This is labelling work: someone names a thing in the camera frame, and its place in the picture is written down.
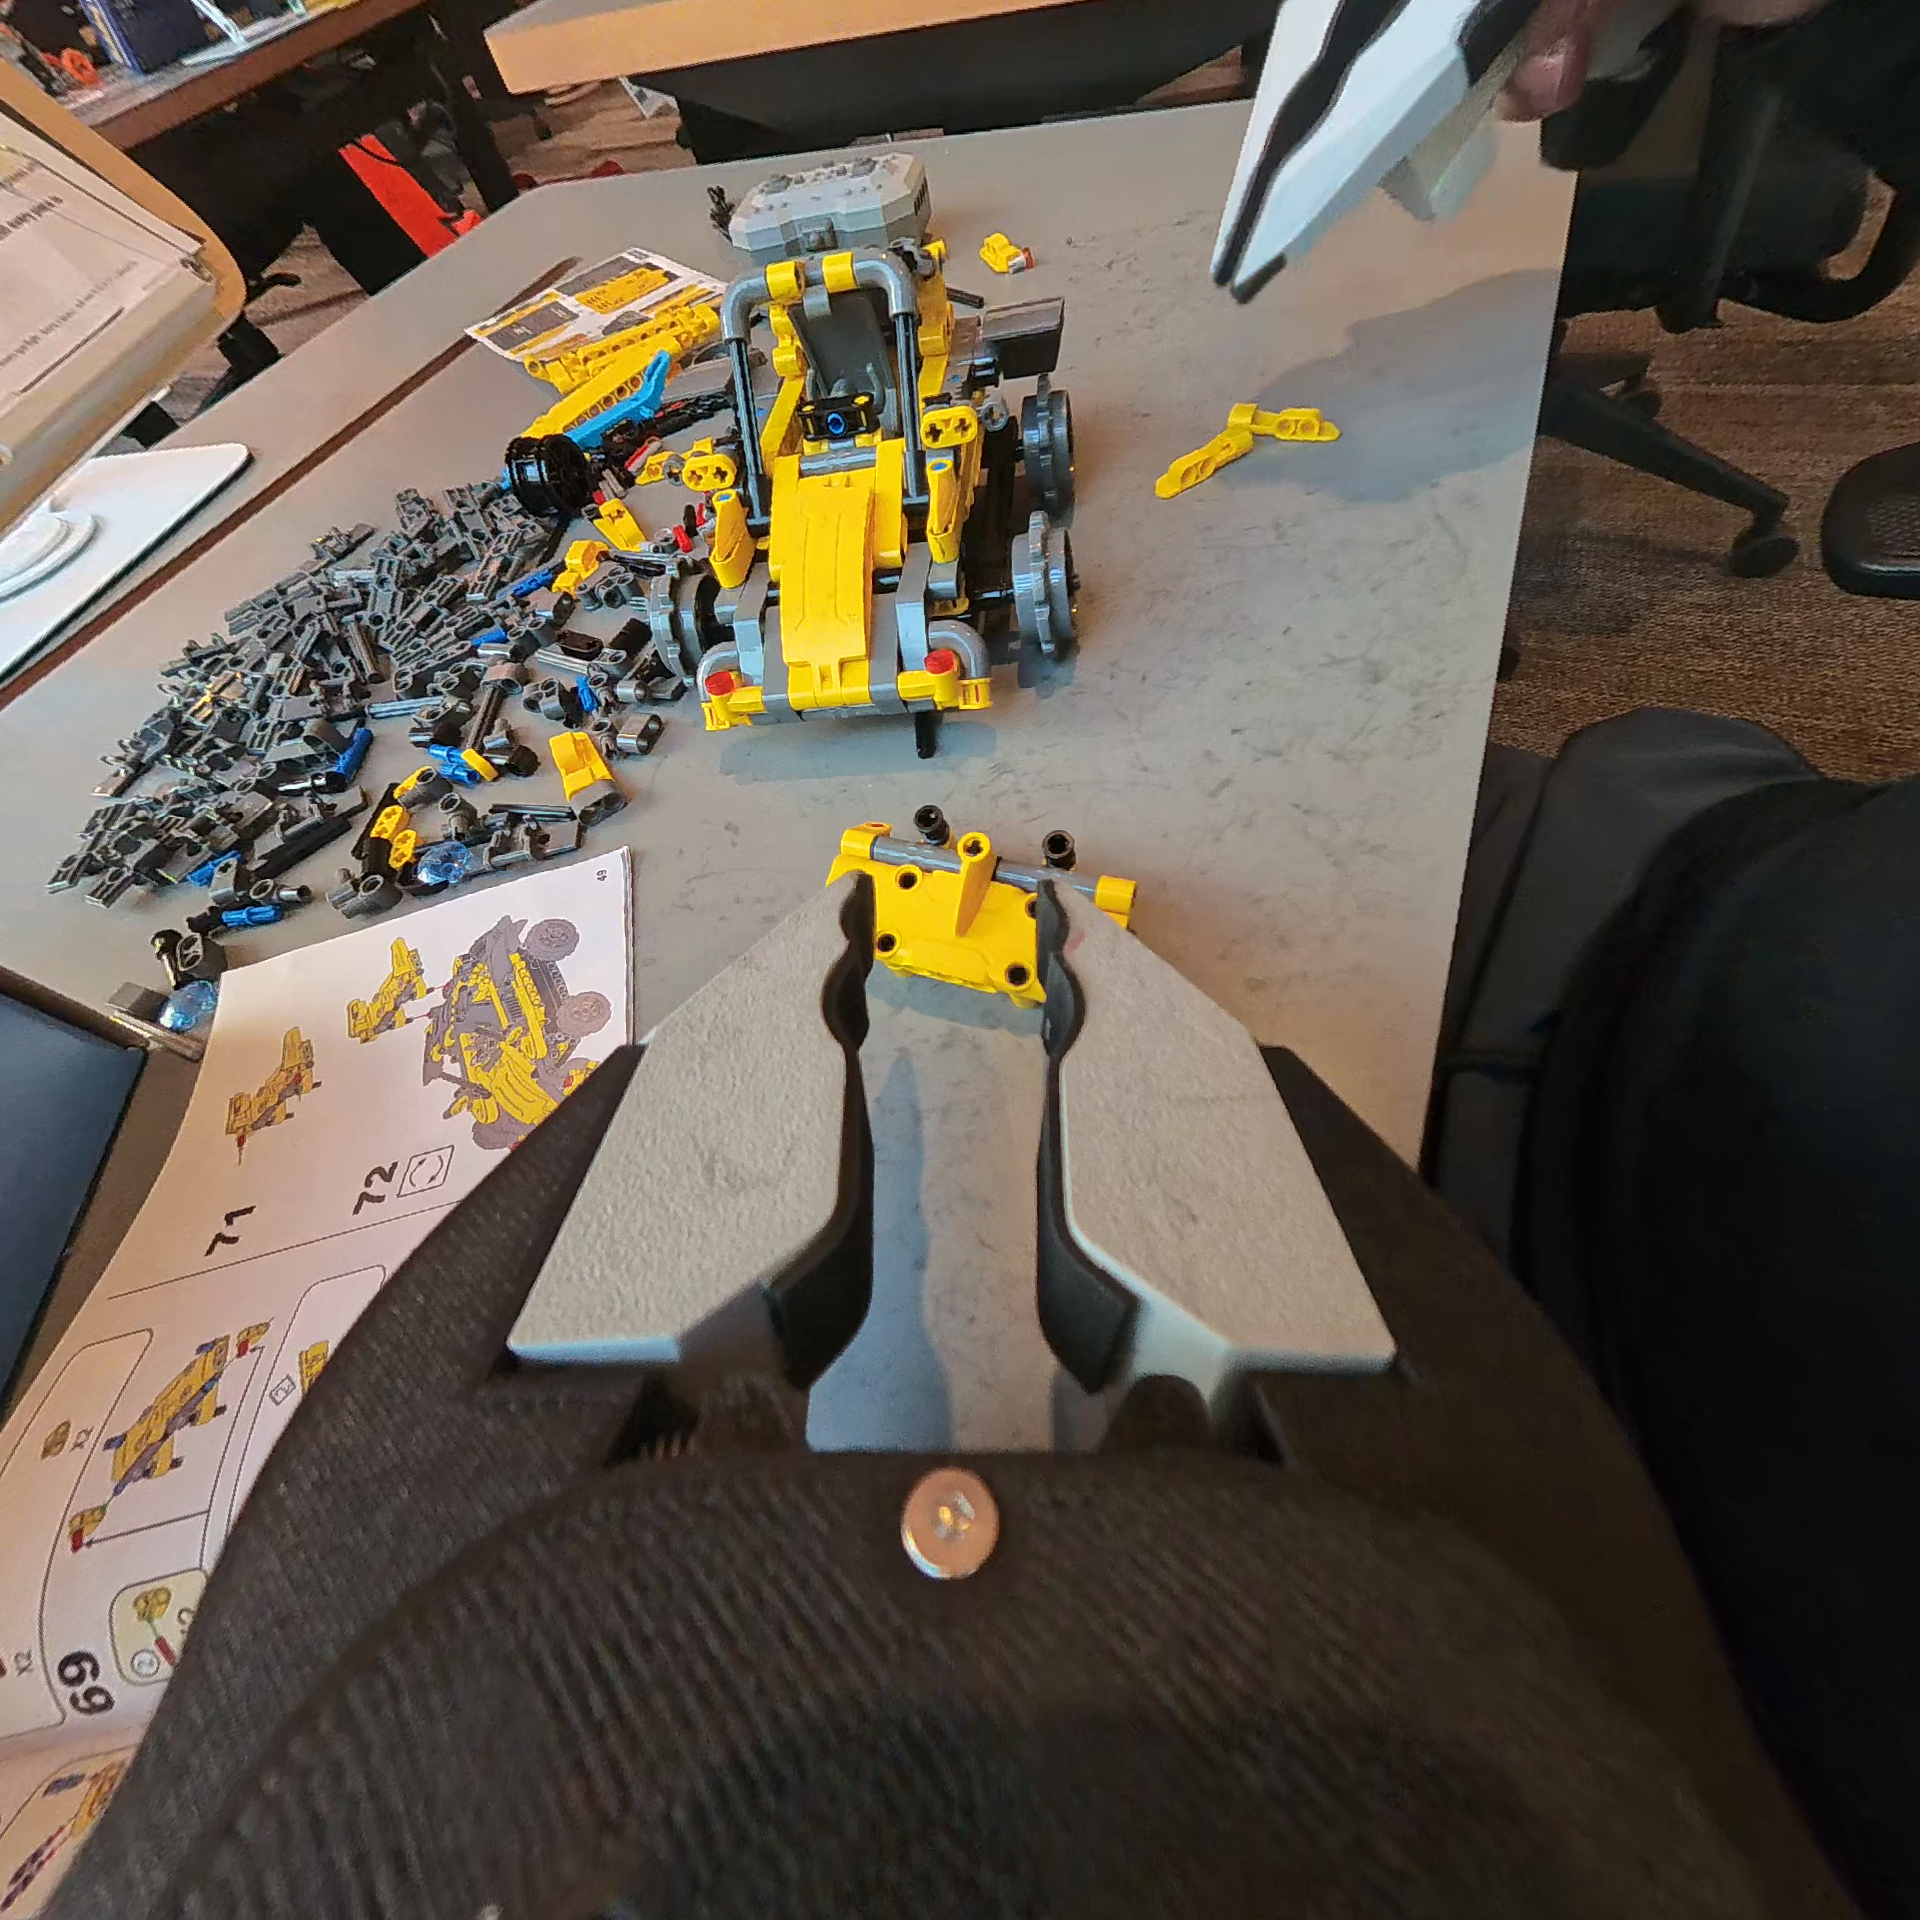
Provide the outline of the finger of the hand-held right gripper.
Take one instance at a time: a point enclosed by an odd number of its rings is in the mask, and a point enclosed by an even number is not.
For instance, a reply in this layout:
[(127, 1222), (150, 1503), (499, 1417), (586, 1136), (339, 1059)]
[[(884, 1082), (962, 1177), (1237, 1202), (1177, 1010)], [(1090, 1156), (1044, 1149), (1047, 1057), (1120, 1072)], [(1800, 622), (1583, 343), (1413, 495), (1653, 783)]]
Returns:
[(1490, 109), (1534, 3), (1356, 3), (1356, 60), (1264, 195), (1237, 300), (1256, 295), (1460, 109)]
[(1264, 195), (1283, 163), (1323, 122), (1352, 60), (1356, 60), (1356, 3), (1283, 3), (1277, 9), (1214, 239), (1212, 280), (1233, 280), (1249, 260)]

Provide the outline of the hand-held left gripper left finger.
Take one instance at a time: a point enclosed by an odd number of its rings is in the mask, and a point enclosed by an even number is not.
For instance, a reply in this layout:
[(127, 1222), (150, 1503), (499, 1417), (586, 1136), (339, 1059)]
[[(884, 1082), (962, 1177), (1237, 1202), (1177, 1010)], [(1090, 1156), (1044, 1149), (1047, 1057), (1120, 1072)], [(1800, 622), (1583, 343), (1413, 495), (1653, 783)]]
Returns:
[(686, 1385), (827, 1372), (872, 1306), (873, 935), (872, 880), (840, 876), (654, 1026), (510, 1355)]

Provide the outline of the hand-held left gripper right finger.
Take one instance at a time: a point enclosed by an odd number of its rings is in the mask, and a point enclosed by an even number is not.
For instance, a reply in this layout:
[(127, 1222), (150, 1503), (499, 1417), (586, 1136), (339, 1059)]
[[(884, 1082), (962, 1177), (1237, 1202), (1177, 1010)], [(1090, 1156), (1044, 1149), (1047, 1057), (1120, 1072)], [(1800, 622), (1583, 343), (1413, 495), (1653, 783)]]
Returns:
[(1396, 1340), (1250, 1030), (1043, 882), (1036, 1315), (1063, 1377), (1174, 1380), (1226, 1426), (1264, 1375), (1374, 1380)]

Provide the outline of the small yellow brick assembly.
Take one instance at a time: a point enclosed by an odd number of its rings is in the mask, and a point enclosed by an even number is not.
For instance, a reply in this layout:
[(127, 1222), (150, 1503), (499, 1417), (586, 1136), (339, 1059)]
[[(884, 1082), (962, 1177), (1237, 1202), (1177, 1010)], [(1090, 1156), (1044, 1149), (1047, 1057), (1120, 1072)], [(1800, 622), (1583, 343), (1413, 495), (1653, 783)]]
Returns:
[(910, 836), (899, 836), (892, 822), (857, 822), (840, 835), (827, 867), (827, 880), (872, 880), (872, 947), (887, 972), (1036, 1006), (1044, 882), (1086, 895), (1112, 922), (1130, 926), (1137, 882), (1076, 875), (1067, 832), (1044, 835), (1040, 862), (1022, 866), (979, 829), (952, 829), (930, 802), (914, 825)]

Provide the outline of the yellow brick vehicle model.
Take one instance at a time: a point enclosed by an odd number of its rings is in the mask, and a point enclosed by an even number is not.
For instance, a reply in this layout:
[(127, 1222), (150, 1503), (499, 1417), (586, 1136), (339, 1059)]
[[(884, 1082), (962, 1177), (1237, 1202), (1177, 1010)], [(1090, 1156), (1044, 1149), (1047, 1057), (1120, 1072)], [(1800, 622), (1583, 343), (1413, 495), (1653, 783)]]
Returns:
[(707, 732), (909, 717), (930, 753), (994, 667), (1079, 643), (1066, 302), (960, 307), (946, 249), (789, 250), (722, 295), (740, 452), (686, 453)]

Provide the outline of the wooden desk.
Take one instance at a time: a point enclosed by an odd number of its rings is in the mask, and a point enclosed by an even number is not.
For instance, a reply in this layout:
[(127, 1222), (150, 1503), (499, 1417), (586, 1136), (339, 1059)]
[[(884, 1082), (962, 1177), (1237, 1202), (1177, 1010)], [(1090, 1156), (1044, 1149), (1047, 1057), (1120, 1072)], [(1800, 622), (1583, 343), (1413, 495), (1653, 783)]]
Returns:
[(114, 149), (133, 150), (166, 132), (234, 109), (302, 65), (362, 45), (389, 26), (420, 26), (429, 15), (429, 3), (324, 3), (317, 12), (276, 15), (153, 73), (114, 69), (104, 80), (66, 93), (59, 109)]

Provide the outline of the small yellow connector piece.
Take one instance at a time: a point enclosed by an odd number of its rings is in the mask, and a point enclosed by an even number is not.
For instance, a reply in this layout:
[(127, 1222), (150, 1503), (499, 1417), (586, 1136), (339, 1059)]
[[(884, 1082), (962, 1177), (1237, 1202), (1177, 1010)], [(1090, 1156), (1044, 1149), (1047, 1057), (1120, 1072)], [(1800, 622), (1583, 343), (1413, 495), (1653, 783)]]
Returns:
[(1204, 482), (1222, 466), (1230, 466), (1239, 456), (1244, 456), (1256, 439), (1256, 413), (1260, 413), (1256, 402), (1237, 402), (1233, 407), (1227, 407), (1226, 422), (1212, 435), (1204, 446), (1180, 453), (1163, 469), (1163, 473), (1156, 473), (1153, 496), (1160, 500), (1180, 496)]

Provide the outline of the grey battery box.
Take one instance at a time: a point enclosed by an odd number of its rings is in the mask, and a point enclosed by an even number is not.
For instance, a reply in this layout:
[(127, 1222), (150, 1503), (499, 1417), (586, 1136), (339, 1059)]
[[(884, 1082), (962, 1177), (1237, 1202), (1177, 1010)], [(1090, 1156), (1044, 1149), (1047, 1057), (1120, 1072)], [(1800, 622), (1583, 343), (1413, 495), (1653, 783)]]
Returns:
[(906, 149), (852, 157), (756, 180), (729, 220), (729, 246), (753, 262), (794, 255), (882, 250), (924, 243), (930, 195), (924, 165)]

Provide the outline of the person's dark clothing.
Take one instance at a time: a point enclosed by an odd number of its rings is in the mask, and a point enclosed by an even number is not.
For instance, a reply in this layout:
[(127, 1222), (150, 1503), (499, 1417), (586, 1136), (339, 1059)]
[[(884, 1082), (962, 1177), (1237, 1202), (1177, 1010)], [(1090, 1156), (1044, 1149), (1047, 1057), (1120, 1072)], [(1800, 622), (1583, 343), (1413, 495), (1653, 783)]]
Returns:
[(1426, 1177), (1596, 1380), (1757, 1730), (1917, 1915), (1917, 779), (1633, 709), (1487, 746)]

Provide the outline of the pile of grey brick pieces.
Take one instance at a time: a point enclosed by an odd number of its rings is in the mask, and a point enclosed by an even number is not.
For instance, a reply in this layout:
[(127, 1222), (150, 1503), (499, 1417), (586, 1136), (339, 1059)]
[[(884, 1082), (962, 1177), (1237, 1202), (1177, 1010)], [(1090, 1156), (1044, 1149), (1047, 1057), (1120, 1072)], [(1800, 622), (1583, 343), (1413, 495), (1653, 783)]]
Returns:
[[(619, 473), (599, 473), (594, 506), (627, 506)], [(576, 852), (599, 822), (570, 816), (544, 742), (589, 732), (613, 779), (647, 756), (707, 587), (704, 506), (639, 553), (597, 537), (594, 506), (589, 537), (562, 539), (490, 477), (403, 489), (384, 526), (322, 532), (163, 663), (159, 706), (104, 756), (46, 890), (110, 909), (196, 887), (159, 940), (180, 980), (210, 967), (194, 942), (286, 919), (309, 900), (292, 875), (330, 847), (344, 916)]]

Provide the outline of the large yellow panel brick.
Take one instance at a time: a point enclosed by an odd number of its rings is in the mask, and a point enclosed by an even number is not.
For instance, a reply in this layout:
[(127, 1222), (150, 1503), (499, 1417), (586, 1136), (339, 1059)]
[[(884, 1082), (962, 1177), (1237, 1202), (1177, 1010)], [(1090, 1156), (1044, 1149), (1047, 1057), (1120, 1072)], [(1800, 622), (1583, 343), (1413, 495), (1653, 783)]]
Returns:
[(523, 435), (574, 437), (592, 446), (623, 419), (647, 419), (659, 407), (670, 370), (676, 370), (673, 347), (632, 355), (623, 366), (594, 370), (580, 389), (552, 402)]
[(523, 363), (523, 370), (553, 385), (557, 390), (574, 390), (604, 370), (627, 366), (643, 370), (646, 363), (659, 352), (683, 366), (699, 347), (716, 340), (716, 306), (716, 296), (683, 296), (652, 306), (637, 317), (637, 322), (613, 327), (604, 337), (530, 355)]

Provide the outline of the black wheel tyre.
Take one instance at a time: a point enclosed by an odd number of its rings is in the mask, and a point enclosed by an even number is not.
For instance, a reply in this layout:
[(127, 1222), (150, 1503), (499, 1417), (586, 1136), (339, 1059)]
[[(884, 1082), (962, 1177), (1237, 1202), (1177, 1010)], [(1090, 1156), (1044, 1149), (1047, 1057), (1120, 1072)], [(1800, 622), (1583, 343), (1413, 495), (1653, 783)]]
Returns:
[(503, 482), (529, 517), (570, 523), (594, 506), (599, 460), (564, 435), (514, 437), (503, 449)]

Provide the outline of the orange bag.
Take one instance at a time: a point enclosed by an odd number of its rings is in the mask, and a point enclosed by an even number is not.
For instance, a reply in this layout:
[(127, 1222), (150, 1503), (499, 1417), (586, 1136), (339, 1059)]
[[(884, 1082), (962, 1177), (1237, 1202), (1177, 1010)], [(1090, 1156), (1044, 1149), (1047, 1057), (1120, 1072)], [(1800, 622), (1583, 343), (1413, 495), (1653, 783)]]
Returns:
[(396, 157), (396, 150), (376, 135), (362, 135), (339, 149), (339, 157), (354, 170), (360, 185), (390, 217), (399, 235), (433, 257), (483, 223), (483, 215), (444, 187), (430, 185), (416, 163)]

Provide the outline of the white metal stand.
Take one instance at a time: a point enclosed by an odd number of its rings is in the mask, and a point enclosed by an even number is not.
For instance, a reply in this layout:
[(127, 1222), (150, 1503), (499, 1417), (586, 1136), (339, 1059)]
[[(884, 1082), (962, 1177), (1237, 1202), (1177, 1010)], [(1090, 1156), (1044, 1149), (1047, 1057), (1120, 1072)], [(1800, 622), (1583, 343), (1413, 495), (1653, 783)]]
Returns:
[(2, 675), (39, 653), (249, 466), (252, 449), (240, 443), (157, 446), (76, 466), (2, 537)]

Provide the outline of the printed paper sheet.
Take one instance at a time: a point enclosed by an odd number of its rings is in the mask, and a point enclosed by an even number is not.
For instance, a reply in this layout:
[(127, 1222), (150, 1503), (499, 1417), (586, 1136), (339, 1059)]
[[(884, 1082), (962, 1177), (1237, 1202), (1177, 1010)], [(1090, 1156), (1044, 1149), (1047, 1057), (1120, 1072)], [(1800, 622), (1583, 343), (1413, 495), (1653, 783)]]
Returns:
[(2, 413), (39, 413), (87, 355), (180, 355), (220, 315), (196, 235), (29, 122), (2, 116)]

